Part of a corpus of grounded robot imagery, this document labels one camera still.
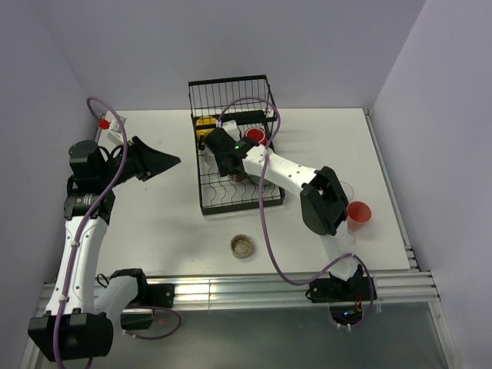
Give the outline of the green plastic cup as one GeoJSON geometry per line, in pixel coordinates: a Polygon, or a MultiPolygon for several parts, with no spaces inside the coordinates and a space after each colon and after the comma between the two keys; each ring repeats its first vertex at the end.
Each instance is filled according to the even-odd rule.
{"type": "MultiPolygon", "coordinates": [[[[256,175],[249,175],[248,176],[248,179],[255,185],[259,186],[260,185],[260,180],[261,178],[259,176],[256,176],[256,175]]],[[[273,184],[268,181],[267,179],[264,179],[263,181],[263,187],[267,187],[267,186],[273,186],[273,184]]]]}

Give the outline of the black wire dish rack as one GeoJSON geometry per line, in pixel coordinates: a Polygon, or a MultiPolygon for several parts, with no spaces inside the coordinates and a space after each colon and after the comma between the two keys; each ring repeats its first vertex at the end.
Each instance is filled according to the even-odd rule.
{"type": "Polygon", "coordinates": [[[262,195],[266,207],[284,203],[283,188],[266,181],[258,186],[258,177],[220,169],[214,154],[205,146],[205,138],[219,125],[219,115],[232,121],[230,133],[236,141],[257,128],[270,136],[277,122],[271,105],[275,103],[266,75],[216,78],[188,83],[188,99],[194,130],[198,173],[198,193],[204,216],[246,211],[258,207],[262,195]]]}

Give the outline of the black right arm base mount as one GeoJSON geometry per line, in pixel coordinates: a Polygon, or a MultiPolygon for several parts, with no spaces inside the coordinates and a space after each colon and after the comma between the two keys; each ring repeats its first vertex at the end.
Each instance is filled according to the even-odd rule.
{"type": "Polygon", "coordinates": [[[319,278],[309,284],[305,297],[312,303],[370,302],[377,299],[377,291],[369,277],[362,277],[355,285],[336,278],[319,278]]]}

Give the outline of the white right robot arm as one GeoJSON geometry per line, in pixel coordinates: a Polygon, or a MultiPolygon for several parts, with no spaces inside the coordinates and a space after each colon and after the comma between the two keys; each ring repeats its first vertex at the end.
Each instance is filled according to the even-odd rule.
{"type": "Polygon", "coordinates": [[[259,178],[259,187],[266,181],[296,195],[301,204],[301,218],[315,234],[331,238],[334,260],[307,280],[292,280],[277,263],[268,234],[264,213],[264,198],[258,196],[261,226],[269,258],[278,275],[292,285],[306,285],[328,272],[333,278],[334,294],[347,300],[359,290],[364,266],[357,255],[349,251],[347,239],[347,207],[349,201],[332,168],[315,169],[300,165],[276,154],[271,149],[272,138],[266,142],[243,135],[235,140],[224,128],[215,128],[201,139],[201,147],[214,156],[222,176],[248,175],[259,178]]]}

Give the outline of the yellow ceramic mug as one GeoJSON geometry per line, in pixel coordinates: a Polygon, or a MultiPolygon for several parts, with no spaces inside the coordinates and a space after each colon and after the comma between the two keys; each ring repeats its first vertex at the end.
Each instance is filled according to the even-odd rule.
{"type": "Polygon", "coordinates": [[[204,116],[196,120],[195,135],[197,143],[201,144],[206,136],[208,136],[217,127],[217,119],[213,116],[204,116]]]}

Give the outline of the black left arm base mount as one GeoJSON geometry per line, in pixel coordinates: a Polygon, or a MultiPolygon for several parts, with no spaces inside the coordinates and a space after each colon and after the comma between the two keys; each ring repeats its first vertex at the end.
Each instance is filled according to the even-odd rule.
{"type": "Polygon", "coordinates": [[[130,312],[121,315],[121,327],[127,331],[140,331],[150,328],[155,312],[152,309],[138,309],[138,306],[171,308],[175,296],[173,284],[149,284],[145,295],[136,298],[126,307],[130,312]]]}

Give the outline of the red mug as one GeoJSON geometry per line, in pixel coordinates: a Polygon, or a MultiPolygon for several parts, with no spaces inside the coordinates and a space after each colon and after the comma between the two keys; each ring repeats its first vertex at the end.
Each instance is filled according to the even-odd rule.
{"type": "Polygon", "coordinates": [[[266,132],[262,128],[249,128],[245,132],[245,136],[258,142],[261,145],[266,145],[268,142],[266,132]]]}

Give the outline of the black metal mug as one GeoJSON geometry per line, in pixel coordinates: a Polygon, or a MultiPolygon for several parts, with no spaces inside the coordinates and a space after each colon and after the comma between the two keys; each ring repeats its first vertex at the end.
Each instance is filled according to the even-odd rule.
{"type": "Polygon", "coordinates": [[[242,172],[235,172],[229,175],[229,178],[233,182],[240,183],[248,178],[248,174],[242,172]]]}

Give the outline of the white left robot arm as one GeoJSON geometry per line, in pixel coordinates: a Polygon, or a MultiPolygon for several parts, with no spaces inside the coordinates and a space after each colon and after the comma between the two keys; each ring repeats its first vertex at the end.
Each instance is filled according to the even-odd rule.
{"type": "Polygon", "coordinates": [[[64,203],[65,246],[56,285],[41,317],[28,324],[28,336],[51,362],[104,357],[118,328],[147,329],[144,320],[122,319],[126,308],[170,311],[175,287],[150,286],[140,268],[112,273],[95,295],[101,244],[115,203],[112,188],[129,179],[147,181],[175,165],[180,158],[147,146],[138,137],[113,151],[95,141],[80,141],[69,150],[72,175],[64,203]]]}

